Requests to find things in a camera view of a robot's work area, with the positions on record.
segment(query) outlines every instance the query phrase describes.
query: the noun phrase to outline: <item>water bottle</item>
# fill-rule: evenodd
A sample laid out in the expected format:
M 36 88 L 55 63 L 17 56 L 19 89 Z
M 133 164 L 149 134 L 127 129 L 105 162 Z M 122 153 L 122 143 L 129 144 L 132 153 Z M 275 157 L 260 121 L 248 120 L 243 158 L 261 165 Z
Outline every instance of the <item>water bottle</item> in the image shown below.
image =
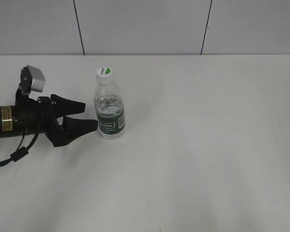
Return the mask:
M 96 76 L 99 84 L 94 102 L 99 131 L 105 139 L 117 139 L 125 132 L 124 103 L 121 93 L 110 68 L 98 68 Z

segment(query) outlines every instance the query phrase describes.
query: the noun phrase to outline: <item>green label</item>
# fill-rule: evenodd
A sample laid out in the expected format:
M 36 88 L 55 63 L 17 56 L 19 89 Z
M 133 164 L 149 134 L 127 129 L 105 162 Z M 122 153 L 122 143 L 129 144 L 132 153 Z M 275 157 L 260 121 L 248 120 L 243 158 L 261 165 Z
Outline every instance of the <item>green label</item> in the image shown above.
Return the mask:
M 125 128 L 125 113 L 116 117 L 101 117 L 98 115 L 100 130 L 105 134 L 117 134 Z

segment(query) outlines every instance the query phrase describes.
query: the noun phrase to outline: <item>cable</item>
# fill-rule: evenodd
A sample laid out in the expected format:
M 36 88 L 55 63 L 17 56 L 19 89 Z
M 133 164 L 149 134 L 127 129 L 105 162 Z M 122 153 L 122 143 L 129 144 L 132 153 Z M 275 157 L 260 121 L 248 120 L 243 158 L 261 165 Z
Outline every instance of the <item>cable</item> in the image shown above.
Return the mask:
M 10 163 L 11 161 L 18 161 L 20 160 L 21 158 L 23 158 L 24 156 L 26 156 L 29 152 L 28 150 L 30 148 L 32 148 L 32 146 L 34 145 L 34 143 L 37 141 L 38 137 L 39 137 L 39 134 L 40 134 L 40 130 L 41 130 L 41 111 L 40 109 L 38 109 L 38 124 L 37 124 L 37 129 L 35 131 L 35 134 L 30 142 L 30 144 L 27 146 L 27 147 L 22 147 L 22 148 L 19 148 L 24 140 L 24 137 L 25 137 L 25 133 L 23 133 L 23 138 L 17 148 L 17 150 L 12 153 L 10 156 L 11 158 L 9 159 L 6 159 L 4 161 L 0 161 L 0 167 L 3 167 L 5 165 L 7 165 L 8 163 Z
M 22 135 L 21 141 L 20 141 L 16 151 L 19 150 L 20 146 L 22 145 L 22 143 L 24 141 L 24 138 L 25 138 L 25 134 L 26 134 L 26 129 L 24 129 L 24 131 L 23 131 L 23 135 Z

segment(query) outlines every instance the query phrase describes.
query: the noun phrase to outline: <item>bottle cap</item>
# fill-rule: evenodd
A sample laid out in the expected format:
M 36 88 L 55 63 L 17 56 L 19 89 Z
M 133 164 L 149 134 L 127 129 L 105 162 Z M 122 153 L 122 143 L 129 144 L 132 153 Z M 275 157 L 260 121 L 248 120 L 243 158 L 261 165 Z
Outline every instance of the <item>bottle cap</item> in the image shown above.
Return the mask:
M 108 84 L 114 81 L 112 70 L 107 67 L 98 68 L 96 72 L 97 81 L 99 84 Z

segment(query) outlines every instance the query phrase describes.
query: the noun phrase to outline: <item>table surface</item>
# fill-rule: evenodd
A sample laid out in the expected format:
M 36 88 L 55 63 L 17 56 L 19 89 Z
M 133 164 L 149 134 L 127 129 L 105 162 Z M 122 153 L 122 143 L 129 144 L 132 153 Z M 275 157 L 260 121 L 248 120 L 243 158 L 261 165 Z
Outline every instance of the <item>table surface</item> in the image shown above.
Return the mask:
M 32 97 L 94 119 L 95 70 L 112 67 L 127 131 L 41 135 L 0 168 L 0 232 L 290 232 L 290 56 L 0 56 L 0 105 L 27 64 L 46 77 Z M 0 139 L 0 161 L 19 142 Z

